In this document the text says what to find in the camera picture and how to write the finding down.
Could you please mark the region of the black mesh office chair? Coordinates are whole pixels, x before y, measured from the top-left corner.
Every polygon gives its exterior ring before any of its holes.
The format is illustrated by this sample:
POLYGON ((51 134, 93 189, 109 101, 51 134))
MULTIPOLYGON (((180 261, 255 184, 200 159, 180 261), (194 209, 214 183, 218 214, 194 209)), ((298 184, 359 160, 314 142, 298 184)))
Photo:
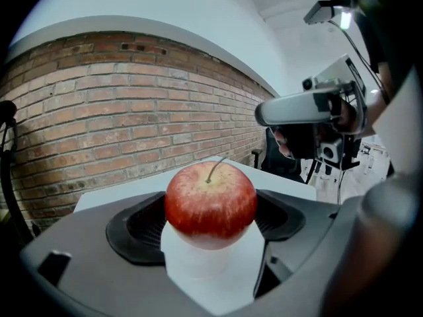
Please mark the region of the black mesh office chair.
POLYGON ((285 157, 279 151, 279 146, 269 128, 265 131, 265 149, 253 149, 254 168, 294 182, 306 184, 301 177, 301 161, 285 157))

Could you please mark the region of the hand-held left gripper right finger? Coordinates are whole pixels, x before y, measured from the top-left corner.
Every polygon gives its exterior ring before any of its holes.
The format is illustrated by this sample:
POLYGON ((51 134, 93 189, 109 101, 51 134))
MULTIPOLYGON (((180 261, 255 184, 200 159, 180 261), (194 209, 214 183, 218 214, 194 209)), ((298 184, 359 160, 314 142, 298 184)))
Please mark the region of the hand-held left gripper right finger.
POLYGON ((335 205, 270 190, 257 195, 265 248, 254 301, 237 317, 320 317, 361 197, 335 205))

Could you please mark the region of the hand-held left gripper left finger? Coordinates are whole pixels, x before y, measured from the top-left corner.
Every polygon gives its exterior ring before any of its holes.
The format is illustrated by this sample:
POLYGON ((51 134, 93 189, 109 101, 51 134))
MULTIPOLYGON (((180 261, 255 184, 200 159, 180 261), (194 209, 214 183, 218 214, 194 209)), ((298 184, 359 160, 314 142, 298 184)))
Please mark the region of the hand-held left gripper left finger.
POLYGON ((164 196, 85 194, 24 247, 21 264, 72 317, 212 317, 167 275, 164 196))

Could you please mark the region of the person's right forearm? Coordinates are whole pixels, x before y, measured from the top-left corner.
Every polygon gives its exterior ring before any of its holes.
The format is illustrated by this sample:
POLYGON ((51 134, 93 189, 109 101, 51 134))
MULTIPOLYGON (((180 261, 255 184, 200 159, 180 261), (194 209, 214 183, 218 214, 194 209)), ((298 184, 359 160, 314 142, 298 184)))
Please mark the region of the person's right forearm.
POLYGON ((372 96, 371 102, 367 105, 367 123, 362 137, 369 137, 375 134, 373 124, 392 101, 394 94, 390 90, 378 90, 372 96))

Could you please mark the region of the person's right hand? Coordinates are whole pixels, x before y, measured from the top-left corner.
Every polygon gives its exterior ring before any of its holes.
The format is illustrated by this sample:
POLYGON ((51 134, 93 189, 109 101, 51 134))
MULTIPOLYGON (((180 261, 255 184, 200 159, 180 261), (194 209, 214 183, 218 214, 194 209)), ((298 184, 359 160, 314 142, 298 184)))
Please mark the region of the person's right hand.
POLYGON ((274 131, 276 142, 280 145, 279 151, 286 157, 295 159, 313 159, 313 147, 321 141, 329 140, 339 133, 351 134, 359 126, 356 109, 343 99, 336 97, 329 102, 331 114, 334 119, 328 123, 318 123, 316 135, 311 137, 308 124, 285 125, 274 131))

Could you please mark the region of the red apple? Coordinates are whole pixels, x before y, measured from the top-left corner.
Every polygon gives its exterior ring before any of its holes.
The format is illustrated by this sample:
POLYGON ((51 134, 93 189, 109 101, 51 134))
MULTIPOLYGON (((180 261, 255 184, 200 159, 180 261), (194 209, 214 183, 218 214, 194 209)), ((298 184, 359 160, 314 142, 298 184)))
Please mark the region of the red apple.
POLYGON ((179 170, 164 198, 167 221, 177 235, 203 250, 238 241, 254 221, 258 196, 250 179, 225 158, 179 170))

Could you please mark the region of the person's black clothing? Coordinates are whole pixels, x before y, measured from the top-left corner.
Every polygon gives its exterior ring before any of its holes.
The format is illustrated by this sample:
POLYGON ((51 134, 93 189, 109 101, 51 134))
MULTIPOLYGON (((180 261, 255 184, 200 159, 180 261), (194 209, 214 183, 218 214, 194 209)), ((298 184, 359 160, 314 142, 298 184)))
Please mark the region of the person's black clothing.
POLYGON ((372 25, 396 88, 412 75, 423 93, 423 0, 353 0, 372 25))

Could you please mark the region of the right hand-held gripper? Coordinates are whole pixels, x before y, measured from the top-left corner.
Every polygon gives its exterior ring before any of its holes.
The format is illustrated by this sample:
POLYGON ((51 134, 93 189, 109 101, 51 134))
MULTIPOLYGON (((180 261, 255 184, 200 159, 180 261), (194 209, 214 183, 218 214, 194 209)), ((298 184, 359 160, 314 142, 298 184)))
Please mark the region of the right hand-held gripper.
POLYGON ((303 80, 302 87, 304 92, 259 104, 254 112, 257 123, 319 123, 315 126, 315 159, 339 170, 359 165, 354 159, 361 142, 358 136, 367 125, 366 87, 352 60, 343 55, 318 75, 303 80))

